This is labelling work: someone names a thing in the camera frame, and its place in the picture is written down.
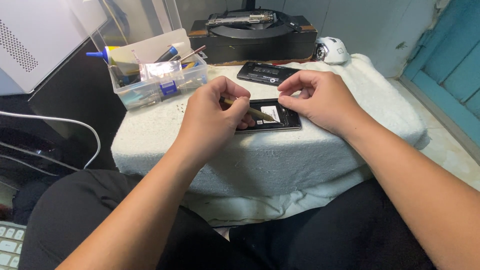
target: blue clip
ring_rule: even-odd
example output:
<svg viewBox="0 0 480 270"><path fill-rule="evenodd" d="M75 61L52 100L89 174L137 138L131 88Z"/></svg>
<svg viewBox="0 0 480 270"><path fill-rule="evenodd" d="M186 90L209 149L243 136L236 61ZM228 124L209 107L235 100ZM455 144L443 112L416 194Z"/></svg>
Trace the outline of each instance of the blue clip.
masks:
<svg viewBox="0 0 480 270"><path fill-rule="evenodd" d="M172 83L173 84L170 86L163 86L162 84L160 84L160 89L162 90L164 96L171 95L177 92L177 85L175 84L175 81L172 81Z"/></svg>

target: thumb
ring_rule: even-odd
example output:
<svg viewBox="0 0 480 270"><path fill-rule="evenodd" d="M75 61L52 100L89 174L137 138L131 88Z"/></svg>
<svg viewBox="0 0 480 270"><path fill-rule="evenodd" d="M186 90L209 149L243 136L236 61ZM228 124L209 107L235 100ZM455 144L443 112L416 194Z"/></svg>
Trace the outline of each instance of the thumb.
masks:
<svg viewBox="0 0 480 270"><path fill-rule="evenodd" d="M225 112L237 125L242 120L250 107L250 99L248 97L240 97L233 101L233 104Z"/></svg>
<svg viewBox="0 0 480 270"><path fill-rule="evenodd" d="M283 107L294 110L302 115L307 115L308 99L294 98L291 96L281 96L278 98L278 103Z"/></svg>

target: left hand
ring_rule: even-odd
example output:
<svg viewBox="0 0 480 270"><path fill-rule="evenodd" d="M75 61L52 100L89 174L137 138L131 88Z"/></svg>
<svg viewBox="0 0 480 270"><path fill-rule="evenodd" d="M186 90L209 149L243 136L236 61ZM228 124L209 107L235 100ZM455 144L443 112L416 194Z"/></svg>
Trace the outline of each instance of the left hand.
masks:
<svg viewBox="0 0 480 270"><path fill-rule="evenodd" d="M233 100L233 105L222 110L220 96ZM250 92L245 88L224 76L211 80L188 99L174 146L205 164L233 137L237 127L255 125L246 114L249 106Z"/></svg>

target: white wall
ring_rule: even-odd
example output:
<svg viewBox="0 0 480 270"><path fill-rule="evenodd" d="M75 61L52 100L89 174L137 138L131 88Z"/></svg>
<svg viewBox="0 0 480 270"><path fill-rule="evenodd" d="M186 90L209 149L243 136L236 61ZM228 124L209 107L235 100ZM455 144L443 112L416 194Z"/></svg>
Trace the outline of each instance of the white wall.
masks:
<svg viewBox="0 0 480 270"><path fill-rule="evenodd" d="M436 0L287 0L284 12L303 15L319 36L343 40L349 53L365 54L385 77L399 76L421 34L431 24ZM228 0L228 9L241 1ZM257 0L257 7L282 10L282 0ZM223 12L225 0L177 0L183 28ZM404 42L406 47L397 46Z"/></svg>

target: disassembled smartphone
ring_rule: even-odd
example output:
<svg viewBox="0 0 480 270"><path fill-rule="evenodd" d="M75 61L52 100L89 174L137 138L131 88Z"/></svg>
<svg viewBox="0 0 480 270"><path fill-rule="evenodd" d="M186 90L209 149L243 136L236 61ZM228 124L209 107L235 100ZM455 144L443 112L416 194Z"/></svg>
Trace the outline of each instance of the disassembled smartphone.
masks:
<svg viewBox="0 0 480 270"><path fill-rule="evenodd" d="M246 62L237 74L237 79L279 86L300 69Z"/></svg>
<svg viewBox="0 0 480 270"><path fill-rule="evenodd" d="M277 98L253 99L250 100L250 107L272 116L283 124L261 120L256 116L252 116L255 126L237 129L235 134L301 129L299 114L280 105Z"/></svg>

